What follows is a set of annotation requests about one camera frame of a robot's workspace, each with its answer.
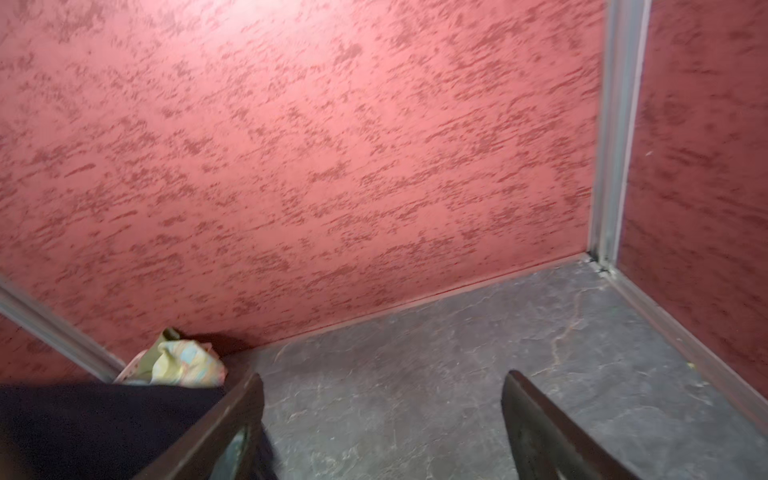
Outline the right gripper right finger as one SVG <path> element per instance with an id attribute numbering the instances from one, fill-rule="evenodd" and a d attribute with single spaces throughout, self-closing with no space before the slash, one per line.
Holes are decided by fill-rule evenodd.
<path id="1" fill-rule="evenodd" d="M 507 373 L 501 408 L 520 479 L 635 479 L 518 370 Z"/>

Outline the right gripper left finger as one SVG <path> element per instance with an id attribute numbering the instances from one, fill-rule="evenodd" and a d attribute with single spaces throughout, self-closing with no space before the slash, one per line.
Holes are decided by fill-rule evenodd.
<path id="1" fill-rule="evenodd" d="M 249 479 L 260 448 L 264 389 L 245 375 L 138 479 Z"/>

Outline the blue denim skirt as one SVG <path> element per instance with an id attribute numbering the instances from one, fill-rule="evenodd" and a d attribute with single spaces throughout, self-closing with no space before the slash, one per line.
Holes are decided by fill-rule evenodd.
<path id="1" fill-rule="evenodd" d="M 1 388 L 4 479 L 131 479 L 225 396 L 96 383 Z"/>

